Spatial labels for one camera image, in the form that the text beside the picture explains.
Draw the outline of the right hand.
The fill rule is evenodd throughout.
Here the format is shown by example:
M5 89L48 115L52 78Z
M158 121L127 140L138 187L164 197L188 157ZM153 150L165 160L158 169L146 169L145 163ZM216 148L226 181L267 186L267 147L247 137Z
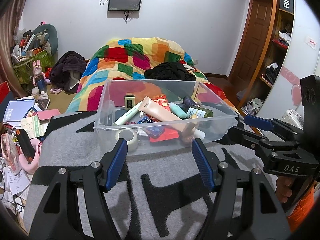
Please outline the right hand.
M292 183L292 178L278 177L276 181L276 196L281 203L287 202L288 198L292 196L292 190L290 189Z

